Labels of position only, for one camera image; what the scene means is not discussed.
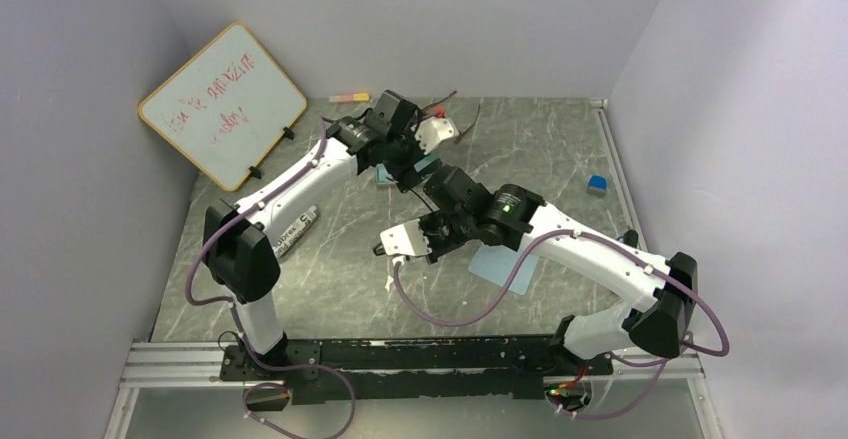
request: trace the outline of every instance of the white wall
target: white wall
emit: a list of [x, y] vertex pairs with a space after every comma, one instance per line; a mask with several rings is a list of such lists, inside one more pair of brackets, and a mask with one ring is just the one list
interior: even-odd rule
[[608, 97], [657, 1], [164, 0], [193, 51], [242, 20], [313, 97]]
[[705, 360], [729, 438], [848, 427], [846, 17], [848, 0], [662, 0], [612, 94], [649, 242], [699, 259], [729, 331]]
[[0, 4], [0, 436], [102, 437], [195, 174], [135, 108], [188, 50], [158, 0]]

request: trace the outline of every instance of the orange wire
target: orange wire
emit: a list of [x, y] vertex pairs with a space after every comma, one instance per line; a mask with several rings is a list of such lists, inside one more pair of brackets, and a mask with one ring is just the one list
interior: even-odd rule
[[580, 372], [577, 373], [577, 377], [575, 377], [573, 381], [563, 382], [562, 384], [560, 384], [560, 389], [568, 389], [569, 387], [576, 385], [578, 382], [580, 382], [581, 379], [583, 379], [583, 376], [586, 375], [586, 371], [588, 370], [589, 366], [583, 366], [583, 368], [580, 369]]

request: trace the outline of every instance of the whiteboard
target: whiteboard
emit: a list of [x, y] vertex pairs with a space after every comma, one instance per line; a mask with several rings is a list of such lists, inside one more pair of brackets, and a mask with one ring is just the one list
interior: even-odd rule
[[236, 22], [139, 104], [138, 115], [233, 191], [304, 109], [303, 94]]

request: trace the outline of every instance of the yellow marker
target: yellow marker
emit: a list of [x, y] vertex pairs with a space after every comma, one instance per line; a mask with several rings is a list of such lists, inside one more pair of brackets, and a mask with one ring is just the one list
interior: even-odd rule
[[330, 102], [368, 102], [371, 100], [371, 95], [367, 92], [357, 92], [356, 94], [342, 94], [339, 96], [330, 96]]

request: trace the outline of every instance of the blue cube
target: blue cube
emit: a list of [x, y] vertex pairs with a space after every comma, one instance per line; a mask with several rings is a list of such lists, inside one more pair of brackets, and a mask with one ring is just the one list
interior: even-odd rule
[[589, 187], [586, 188], [589, 194], [603, 197], [607, 193], [607, 179], [602, 176], [592, 176], [589, 178]]

